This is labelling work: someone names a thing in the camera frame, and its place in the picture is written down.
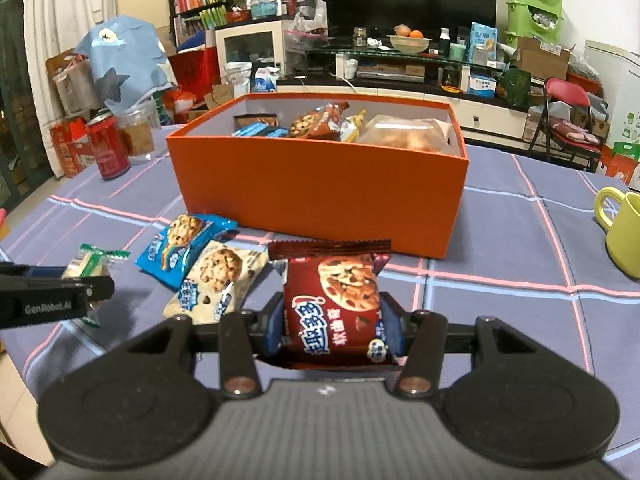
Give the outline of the blue snack packet in box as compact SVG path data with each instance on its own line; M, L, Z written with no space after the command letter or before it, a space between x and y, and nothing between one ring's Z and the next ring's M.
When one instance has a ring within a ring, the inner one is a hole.
M267 125L264 122L253 122L233 133L235 138L286 138L288 129Z

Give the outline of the green white snack packet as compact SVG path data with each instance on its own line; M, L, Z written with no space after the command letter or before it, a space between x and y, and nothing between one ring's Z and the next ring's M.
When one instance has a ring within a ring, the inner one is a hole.
M86 276L110 276L111 267L126 261L130 252L107 250L90 244L82 244L77 255L70 260L62 278L85 278Z

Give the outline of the orange storage box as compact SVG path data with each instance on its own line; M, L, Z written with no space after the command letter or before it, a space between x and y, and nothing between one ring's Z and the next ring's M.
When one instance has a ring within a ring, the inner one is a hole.
M450 125L449 154L327 140L237 138L235 116L282 125L329 102ZM322 240L388 238L394 252L445 258L469 168L451 105L355 93L250 93L171 133L168 150L186 209L252 229Z

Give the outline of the green mug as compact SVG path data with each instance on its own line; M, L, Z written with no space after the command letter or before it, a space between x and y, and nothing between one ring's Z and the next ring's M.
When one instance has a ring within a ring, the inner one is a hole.
M604 212L607 198L618 203L614 219ZM635 192L623 193L607 186L597 192L594 199L594 216L605 230L605 247L615 265L634 280L640 276L640 196Z

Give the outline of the white nut snack packet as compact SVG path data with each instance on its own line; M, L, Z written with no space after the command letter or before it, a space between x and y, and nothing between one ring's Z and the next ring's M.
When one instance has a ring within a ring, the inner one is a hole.
M358 139L360 136L360 131L366 122L366 114L365 110L360 110L358 114L346 117L342 124L340 130L340 141L343 143L352 143Z

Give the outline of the green stacking bins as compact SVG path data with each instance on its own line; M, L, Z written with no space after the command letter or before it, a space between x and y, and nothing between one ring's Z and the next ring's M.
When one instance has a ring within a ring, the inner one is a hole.
M506 44L518 46L520 38L534 38L559 44L563 21L563 0L506 0L508 24Z

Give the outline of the orange chocolate cookie packet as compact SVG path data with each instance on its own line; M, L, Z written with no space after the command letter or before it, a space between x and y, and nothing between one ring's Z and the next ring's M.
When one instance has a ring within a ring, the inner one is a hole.
M340 136L343 113L348 108L346 101L331 102L301 114L292 121L288 136L295 139L335 141Z

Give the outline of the red folding chair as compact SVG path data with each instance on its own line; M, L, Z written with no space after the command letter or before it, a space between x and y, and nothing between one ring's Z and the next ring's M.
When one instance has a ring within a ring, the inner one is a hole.
M592 130L591 106L588 93L567 80L548 78L542 86L542 111L536 129L529 141L527 155L533 156L538 139L544 138L544 158L551 160L551 144L555 143L562 153L568 155L568 160L585 159L586 169L593 172L602 155L603 141ZM585 125L576 125L572 118L559 118L552 115L552 106L566 105L572 114L573 110L586 113Z

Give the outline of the white chest freezer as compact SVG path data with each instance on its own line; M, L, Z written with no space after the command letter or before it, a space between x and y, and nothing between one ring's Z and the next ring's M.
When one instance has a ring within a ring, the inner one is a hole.
M587 40L587 62L599 73L610 130L597 172L639 191L639 55Z

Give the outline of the clear round cracker packet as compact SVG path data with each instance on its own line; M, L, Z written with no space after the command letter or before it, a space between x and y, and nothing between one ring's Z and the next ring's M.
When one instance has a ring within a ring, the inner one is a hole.
M449 122L435 118L376 115L363 127L356 142L425 153L454 154L449 143L450 131Z

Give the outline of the blue plaid tablecloth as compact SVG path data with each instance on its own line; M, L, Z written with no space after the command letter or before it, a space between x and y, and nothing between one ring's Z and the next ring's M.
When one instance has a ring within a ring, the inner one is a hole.
M469 324L488 314L526 333L605 382L620 402L608 460L639 474L639 285L614 266L593 217L610 181L490 148L469 148L470 166L444 260L396 255L380 285L409 310ZM67 321L6 330L1 337L1 422L23 453L50 458L35 403L54 378L160 322L170 291L134 258L183 212L168 157L103 180L88 169L51 183L9 216L1 257L62 266L82 245L130 258L112 273L116 292L98 328Z

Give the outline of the red chocolate cookie packet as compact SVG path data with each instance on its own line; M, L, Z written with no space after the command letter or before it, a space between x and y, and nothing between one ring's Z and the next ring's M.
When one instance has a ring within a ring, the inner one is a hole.
M282 349L295 365L387 364L378 274L389 240L282 240L268 247L283 278Z

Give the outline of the red soda can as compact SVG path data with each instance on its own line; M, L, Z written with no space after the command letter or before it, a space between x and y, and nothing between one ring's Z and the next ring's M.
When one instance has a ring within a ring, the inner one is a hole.
M122 132L109 110L101 110L91 119L86 131L103 180L118 178L130 169Z

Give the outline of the blue star fabric cover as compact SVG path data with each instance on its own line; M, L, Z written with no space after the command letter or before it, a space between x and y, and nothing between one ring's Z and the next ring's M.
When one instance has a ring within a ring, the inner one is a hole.
M99 97L116 116L156 92L177 87L154 26L138 18L119 15L94 26L74 52L88 58Z

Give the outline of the clear plastic jar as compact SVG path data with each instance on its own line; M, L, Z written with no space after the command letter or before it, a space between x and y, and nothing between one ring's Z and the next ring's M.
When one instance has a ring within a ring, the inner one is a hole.
M153 133L160 128L155 104L141 102L116 117L130 162L147 162L155 152Z

